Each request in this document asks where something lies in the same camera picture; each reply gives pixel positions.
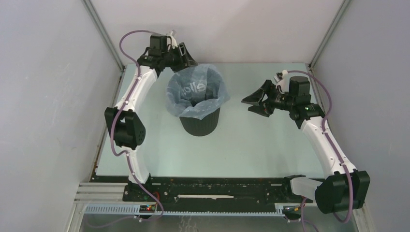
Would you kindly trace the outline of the blue plastic trash bag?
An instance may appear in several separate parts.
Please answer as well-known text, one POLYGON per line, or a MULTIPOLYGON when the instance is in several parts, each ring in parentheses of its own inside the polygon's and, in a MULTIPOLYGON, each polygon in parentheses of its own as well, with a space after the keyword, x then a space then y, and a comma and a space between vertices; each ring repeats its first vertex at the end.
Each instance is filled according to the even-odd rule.
POLYGON ((230 100, 216 66, 199 64, 174 73, 166 88, 166 109, 175 117, 204 119, 230 100))

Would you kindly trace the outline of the black trash bin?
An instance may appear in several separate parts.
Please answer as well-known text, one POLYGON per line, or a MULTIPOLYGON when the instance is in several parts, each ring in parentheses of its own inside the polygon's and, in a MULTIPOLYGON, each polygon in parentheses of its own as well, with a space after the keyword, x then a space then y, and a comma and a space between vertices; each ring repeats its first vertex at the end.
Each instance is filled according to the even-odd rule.
POLYGON ((211 134, 218 125, 220 108, 208 114, 203 119, 180 117, 184 130, 193 136, 202 137, 211 134))

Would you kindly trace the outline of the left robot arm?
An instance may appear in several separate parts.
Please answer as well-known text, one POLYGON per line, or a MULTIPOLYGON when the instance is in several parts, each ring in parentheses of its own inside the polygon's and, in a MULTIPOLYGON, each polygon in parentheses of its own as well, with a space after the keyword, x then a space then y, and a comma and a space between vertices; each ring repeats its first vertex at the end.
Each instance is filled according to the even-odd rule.
POLYGON ((153 188, 146 184, 150 172, 143 155, 138 151, 146 136, 146 128, 138 112, 164 69, 170 68, 173 72, 178 72, 197 65, 185 44, 176 41, 175 31, 167 34, 150 34, 149 46, 138 59, 132 58, 124 51, 122 43, 126 35, 120 39, 120 51, 135 63, 136 70, 118 103, 106 108, 104 112, 112 153, 116 157, 125 157, 129 181, 138 184, 134 189, 134 195, 141 201, 151 199, 153 188))

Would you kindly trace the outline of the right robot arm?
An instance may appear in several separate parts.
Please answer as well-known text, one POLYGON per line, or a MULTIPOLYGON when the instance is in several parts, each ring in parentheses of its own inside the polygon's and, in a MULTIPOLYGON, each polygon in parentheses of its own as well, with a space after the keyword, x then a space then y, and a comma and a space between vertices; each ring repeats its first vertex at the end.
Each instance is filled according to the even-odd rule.
POLYGON ((286 177, 282 198, 294 202, 300 196, 313 200, 324 214, 363 207, 370 184, 366 171, 359 171, 336 142, 322 108, 311 101, 310 81, 305 76, 289 79, 288 90, 281 82, 266 80, 255 92, 242 99, 250 112, 269 117, 275 110, 289 112, 290 118, 307 137, 324 174, 316 181, 304 175, 286 177))

